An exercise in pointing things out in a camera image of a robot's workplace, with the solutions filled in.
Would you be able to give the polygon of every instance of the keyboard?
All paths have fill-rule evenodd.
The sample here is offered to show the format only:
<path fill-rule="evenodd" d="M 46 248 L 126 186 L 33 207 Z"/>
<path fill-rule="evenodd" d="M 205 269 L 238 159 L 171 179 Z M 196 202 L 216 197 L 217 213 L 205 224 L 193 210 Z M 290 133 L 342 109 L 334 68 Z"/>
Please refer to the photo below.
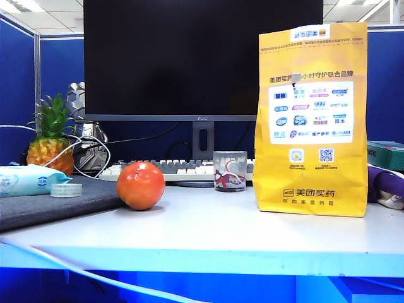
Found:
<path fill-rule="evenodd" d="M 122 169 L 125 166 L 136 162 L 119 161 L 106 168 L 100 175 L 99 179 L 106 181 L 116 181 Z M 213 181 L 214 169 L 212 160 L 160 160 L 147 161 L 158 167 L 164 175 L 167 182 L 176 181 Z M 253 179 L 255 159 L 247 159 L 247 181 Z"/>

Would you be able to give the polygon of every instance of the blue wet wipes package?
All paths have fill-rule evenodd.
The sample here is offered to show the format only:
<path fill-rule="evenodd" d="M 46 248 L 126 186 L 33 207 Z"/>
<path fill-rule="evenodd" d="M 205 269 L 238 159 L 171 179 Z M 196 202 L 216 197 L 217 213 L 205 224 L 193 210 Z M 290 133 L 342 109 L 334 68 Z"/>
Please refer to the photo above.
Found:
<path fill-rule="evenodd" d="M 0 198 L 49 194 L 53 183 L 67 183 L 72 178 L 48 167 L 0 166 Z"/>

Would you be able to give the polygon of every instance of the white desk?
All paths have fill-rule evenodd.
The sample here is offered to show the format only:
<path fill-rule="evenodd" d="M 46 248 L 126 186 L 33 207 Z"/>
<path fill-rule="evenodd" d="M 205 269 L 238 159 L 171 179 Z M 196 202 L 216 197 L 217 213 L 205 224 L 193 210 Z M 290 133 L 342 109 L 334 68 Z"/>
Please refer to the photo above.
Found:
<path fill-rule="evenodd" d="M 368 205 L 364 218 L 258 210 L 254 189 L 168 187 L 148 211 L 106 211 L 3 233 L 88 269 L 404 276 L 404 212 Z M 59 268 L 0 245 L 0 266 Z"/>

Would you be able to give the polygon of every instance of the tomato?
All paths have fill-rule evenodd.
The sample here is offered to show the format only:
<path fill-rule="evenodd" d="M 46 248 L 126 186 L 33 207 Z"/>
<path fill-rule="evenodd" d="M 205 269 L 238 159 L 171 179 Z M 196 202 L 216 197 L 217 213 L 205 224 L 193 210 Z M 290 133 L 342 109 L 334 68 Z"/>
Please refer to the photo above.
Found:
<path fill-rule="evenodd" d="M 134 162 L 125 167 L 116 182 L 118 197 L 135 210 L 147 210 L 163 196 L 163 173 L 150 162 Z"/>

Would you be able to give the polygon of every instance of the tape roll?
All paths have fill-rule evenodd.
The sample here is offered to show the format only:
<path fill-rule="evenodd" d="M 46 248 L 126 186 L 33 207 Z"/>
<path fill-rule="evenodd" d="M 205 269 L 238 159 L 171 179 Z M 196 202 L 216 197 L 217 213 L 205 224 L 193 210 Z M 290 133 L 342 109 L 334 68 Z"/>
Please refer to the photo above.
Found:
<path fill-rule="evenodd" d="M 57 198 L 80 197 L 83 194 L 82 184 L 52 184 L 50 196 Z"/>

